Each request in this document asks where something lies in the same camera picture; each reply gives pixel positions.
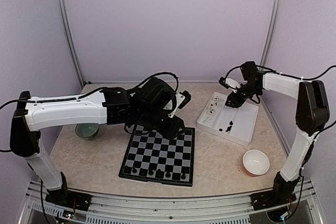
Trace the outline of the black grey chessboard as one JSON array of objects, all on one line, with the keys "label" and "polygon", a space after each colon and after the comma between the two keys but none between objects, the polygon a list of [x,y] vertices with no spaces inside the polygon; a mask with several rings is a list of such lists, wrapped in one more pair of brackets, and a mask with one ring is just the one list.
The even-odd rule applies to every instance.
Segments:
[{"label": "black grey chessboard", "polygon": [[[154,182],[166,185],[191,187],[193,185],[195,129],[187,127],[184,134],[172,140],[163,138],[161,134],[153,130],[150,133],[143,126],[136,126],[130,137],[127,150],[119,171],[119,177],[142,182]],[[137,172],[125,172],[124,167],[136,167]],[[182,167],[190,168],[186,179],[181,179]],[[146,169],[145,175],[140,175],[140,169]],[[162,178],[156,178],[155,173],[160,169]]]}]

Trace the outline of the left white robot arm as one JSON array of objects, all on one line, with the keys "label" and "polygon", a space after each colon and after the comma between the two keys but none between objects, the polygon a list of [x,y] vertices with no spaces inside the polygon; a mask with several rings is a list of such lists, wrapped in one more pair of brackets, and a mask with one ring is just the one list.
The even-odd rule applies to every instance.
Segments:
[{"label": "left white robot arm", "polygon": [[159,78],[147,77],[131,89],[102,87],[85,94],[65,97],[32,97],[24,91],[14,100],[9,151],[23,157],[60,204],[73,201],[65,176],[56,170],[44,149],[41,130],[75,124],[116,125],[125,129],[141,125],[173,139],[185,131],[184,121],[175,115],[191,100]]}]

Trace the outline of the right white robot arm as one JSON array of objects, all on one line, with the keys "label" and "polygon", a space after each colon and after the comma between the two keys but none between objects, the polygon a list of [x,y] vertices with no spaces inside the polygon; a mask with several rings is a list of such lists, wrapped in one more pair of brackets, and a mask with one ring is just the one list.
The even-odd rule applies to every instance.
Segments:
[{"label": "right white robot arm", "polygon": [[273,91],[296,100],[296,136],[284,166],[275,179],[275,189],[269,192],[273,205],[281,204],[289,196],[289,185],[296,184],[304,165],[308,162],[319,135],[333,127],[327,125],[330,118],[328,98],[323,81],[326,72],[312,78],[296,77],[272,68],[262,67],[254,61],[237,66],[244,84],[225,75],[219,84],[231,89],[225,105],[240,108],[246,100],[259,97],[264,91]]}]

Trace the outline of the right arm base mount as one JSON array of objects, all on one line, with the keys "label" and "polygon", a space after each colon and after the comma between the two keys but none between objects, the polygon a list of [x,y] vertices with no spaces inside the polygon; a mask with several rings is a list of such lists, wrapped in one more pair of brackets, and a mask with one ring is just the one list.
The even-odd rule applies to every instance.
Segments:
[{"label": "right arm base mount", "polygon": [[250,198],[254,211],[280,206],[297,199],[294,193],[279,196],[273,190],[254,193]]}]

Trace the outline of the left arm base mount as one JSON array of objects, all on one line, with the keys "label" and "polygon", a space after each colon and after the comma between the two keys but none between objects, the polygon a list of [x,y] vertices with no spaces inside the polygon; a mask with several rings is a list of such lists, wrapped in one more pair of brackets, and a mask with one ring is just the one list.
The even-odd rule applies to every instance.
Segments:
[{"label": "left arm base mount", "polygon": [[46,201],[74,210],[88,211],[92,196],[90,194],[69,191],[67,195],[49,192]]}]

